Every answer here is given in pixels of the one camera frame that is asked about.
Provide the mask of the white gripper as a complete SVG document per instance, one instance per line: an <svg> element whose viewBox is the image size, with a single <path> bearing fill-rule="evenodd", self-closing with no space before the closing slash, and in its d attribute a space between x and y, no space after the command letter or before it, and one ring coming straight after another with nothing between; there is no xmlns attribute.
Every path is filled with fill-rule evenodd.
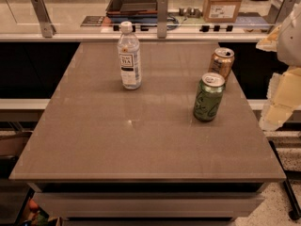
<svg viewBox="0 0 301 226"><path fill-rule="evenodd" d="M274 28L256 44L265 52L277 52L277 59L290 67L285 73L274 73L267 90L260 128L276 131L301 105L301 4L296 5L282 25Z"/></svg>

